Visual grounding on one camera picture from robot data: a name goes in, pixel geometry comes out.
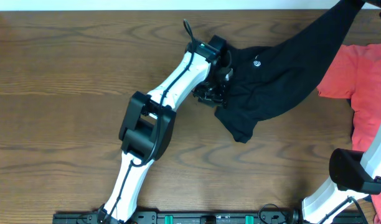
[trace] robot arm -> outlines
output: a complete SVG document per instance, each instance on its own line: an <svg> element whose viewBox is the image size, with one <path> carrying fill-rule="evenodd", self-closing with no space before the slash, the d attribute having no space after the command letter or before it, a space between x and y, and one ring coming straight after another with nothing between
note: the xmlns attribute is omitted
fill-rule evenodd
<svg viewBox="0 0 381 224"><path fill-rule="evenodd" d="M146 173L168 147L176 110L190 92L197 92L198 95L194 95L201 102L223 105L223 99L217 100L217 96L223 95L216 93L223 91L231 72L224 70L228 72L223 79L217 75L222 74L221 56L226 51L225 45L226 41L218 36L208 44L192 37L182 62L162 84L147 95L136 92L132 96L119 134L123 142L121 168L111 197L100 208L102 223L124 223L135 212ZM141 115L157 119L157 125L147 122Z"/></svg>
<svg viewBox="0 0 381 224"><path fill-rule="evenodd" d="M381 193L381 125L365 153L336 149L329 164L330 177L302 203L303 218L310 223L332 223L352 202Z"/></svg>

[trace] red shirt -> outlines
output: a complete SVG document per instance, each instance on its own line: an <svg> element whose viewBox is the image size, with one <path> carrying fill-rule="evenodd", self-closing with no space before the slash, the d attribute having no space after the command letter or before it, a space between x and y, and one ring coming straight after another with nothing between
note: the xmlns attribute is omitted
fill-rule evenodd
<svg viewBox="0 0 381 224"><path fill-rule="evenodd" d="M381 124L381 44L343 45L317 89L319 96L351 99L352 149L366 151ZM372 198L381 221L381 194Z"/></svg>

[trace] table surface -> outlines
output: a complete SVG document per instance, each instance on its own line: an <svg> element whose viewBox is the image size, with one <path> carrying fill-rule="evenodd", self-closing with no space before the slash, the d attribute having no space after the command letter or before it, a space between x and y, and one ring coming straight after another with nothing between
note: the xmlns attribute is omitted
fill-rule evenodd
<svg viewBox="0 0 381 224"><path fill-rule="evenodd" d="M194 35L236 47L276 45L324 11L0 12L0 223L51 223L111 194L118 130L135 91L160 84ZM362 11L345 44L381 43L378 11ZM352 110L313 92L236 143L214 109L188 97L138 205L160 210L292 207L328 177L331 152L351 148ZM369 221L371 203L361 202Z"/></svg>

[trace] green connector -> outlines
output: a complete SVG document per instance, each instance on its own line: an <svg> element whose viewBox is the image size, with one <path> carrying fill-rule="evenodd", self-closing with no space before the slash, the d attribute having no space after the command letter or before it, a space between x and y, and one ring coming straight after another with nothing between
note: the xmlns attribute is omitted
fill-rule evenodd
<svg viewBox="0 0 381 224"><path fill-rule="evenodd" d="M254 216L246 215L246 224L254 224Z"/></svg>
<svg viewBox="0 0 381 224"><path fill-rule="evenodd" d="M172 215L166 215L164 217L164 224L173 224L174 223L174 218Z"/></svg>

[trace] black cloth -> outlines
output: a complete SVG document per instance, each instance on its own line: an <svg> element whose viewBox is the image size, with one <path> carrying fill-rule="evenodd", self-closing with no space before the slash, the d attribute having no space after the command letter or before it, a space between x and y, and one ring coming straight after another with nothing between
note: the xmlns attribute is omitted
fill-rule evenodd
<svg viewBox="0 0 381 224"><path fill-rule="evenodd" d="M294 108L319 85L363 5L341 0L276 47L228 47L234 75L227 108L217 108L215 116L236 141L246 143L257 122Z"/></svg>

